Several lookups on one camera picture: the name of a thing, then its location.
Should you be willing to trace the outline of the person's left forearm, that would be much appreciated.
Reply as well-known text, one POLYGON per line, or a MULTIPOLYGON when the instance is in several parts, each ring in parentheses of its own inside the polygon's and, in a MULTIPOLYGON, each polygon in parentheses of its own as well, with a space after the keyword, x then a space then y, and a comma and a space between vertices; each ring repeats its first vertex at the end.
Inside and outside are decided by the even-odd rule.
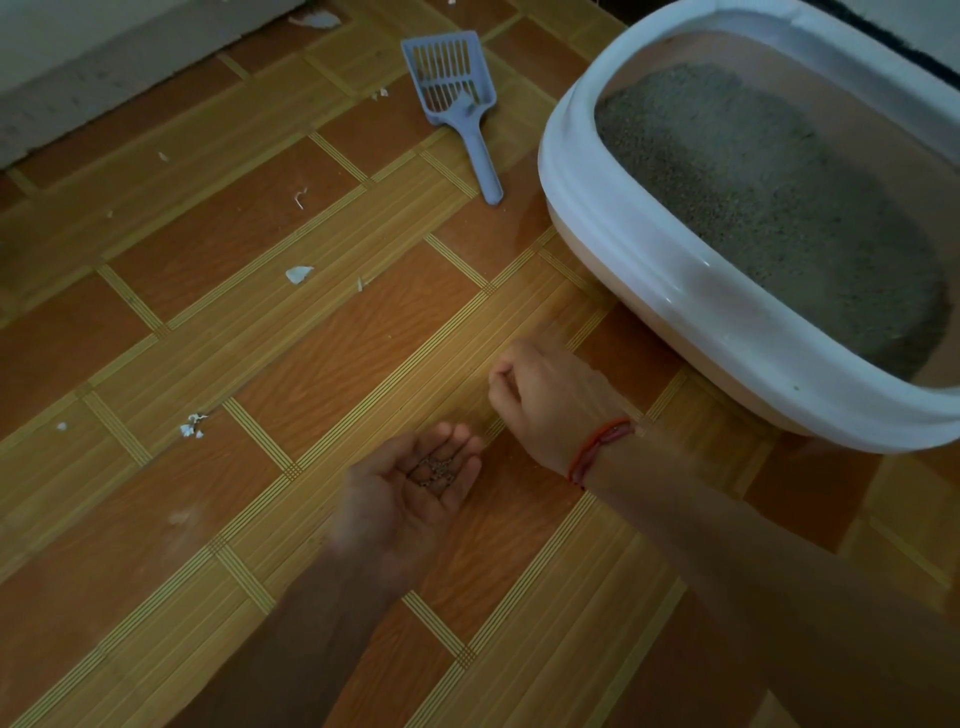
POLYGON ((378 625, 437 546, 425 532, 329 540, 166 728, 322 728, 378 625))

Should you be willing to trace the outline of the white cat litter box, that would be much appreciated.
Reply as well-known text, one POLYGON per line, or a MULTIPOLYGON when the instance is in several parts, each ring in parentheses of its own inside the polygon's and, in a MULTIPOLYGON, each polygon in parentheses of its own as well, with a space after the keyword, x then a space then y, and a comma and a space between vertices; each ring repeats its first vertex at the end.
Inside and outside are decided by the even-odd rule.
POLYGON ((960 440, 960 81, 802 0, 677 0, 621 33, 565 92, 538 173, 576 258, 752 414, 867 453, 960 440), (599 101, 682 64, 722 67, 799 110, 932 239, 953 310, 915 378, 878 368, 768 294, 609 152, 599 101))

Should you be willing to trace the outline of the dark litter grains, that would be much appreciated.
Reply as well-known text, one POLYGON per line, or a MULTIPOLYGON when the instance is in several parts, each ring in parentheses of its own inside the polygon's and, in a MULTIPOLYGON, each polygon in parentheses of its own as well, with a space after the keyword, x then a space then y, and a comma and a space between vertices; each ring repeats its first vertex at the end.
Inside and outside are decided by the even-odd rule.
POLYGON ((438 458, 428 455, 422 458, 406 478, 414 485, 440 496, 456 479, 454 458, 438 458))

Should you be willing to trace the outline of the person's left hand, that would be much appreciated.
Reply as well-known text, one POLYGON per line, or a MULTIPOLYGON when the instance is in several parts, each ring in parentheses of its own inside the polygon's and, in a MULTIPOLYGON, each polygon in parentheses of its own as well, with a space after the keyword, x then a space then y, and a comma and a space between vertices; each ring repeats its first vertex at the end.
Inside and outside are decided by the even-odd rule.
POLYGON ((458 515, 430 517, 413 493, 406 476, 419 432, 390 438, 347 470, 329 530, 330 547, 392 600, 423 581, 458 515))

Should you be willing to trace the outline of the person's right hand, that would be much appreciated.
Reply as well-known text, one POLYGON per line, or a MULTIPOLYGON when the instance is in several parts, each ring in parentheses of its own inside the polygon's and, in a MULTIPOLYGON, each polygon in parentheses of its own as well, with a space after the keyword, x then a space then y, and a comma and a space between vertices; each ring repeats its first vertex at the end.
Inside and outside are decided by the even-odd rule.
POLYGON ((572 352, 542 349, 529 429, 506 428, 543 467, 584 486, 601 449, 636 432, 606 377, 572 352))

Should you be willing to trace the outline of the person's right forearm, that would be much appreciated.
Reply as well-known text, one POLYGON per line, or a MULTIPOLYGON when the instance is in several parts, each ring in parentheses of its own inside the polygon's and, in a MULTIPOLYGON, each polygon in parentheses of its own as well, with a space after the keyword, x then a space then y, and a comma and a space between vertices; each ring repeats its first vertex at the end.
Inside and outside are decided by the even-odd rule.
POLYGON ((650 438, 583 485, 647 537, 800 728, 960 728, 960 629, 715 491, 650 438))

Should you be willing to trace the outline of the grey cat litter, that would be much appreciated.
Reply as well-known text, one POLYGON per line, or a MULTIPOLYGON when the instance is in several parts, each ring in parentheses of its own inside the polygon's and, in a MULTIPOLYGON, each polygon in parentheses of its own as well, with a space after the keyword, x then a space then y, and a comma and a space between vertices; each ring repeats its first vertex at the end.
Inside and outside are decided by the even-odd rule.
POLYGON ((954 310, 932 239, 796 107, 683 63, 594 118, 618 164, 768 294, 903 381, 928 364, 954 310))

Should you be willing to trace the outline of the blue plastic litter scoop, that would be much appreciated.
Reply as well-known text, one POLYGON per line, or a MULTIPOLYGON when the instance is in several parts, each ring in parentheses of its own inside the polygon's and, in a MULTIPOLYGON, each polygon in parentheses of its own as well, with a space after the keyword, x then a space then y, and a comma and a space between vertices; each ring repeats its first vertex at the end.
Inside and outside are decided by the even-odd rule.
POLYGON ((427 120, 460 136, 484 200, 497 206, 504 193, 481 123, 498 93, 478 33, 407 38, 400 47, 427 120))

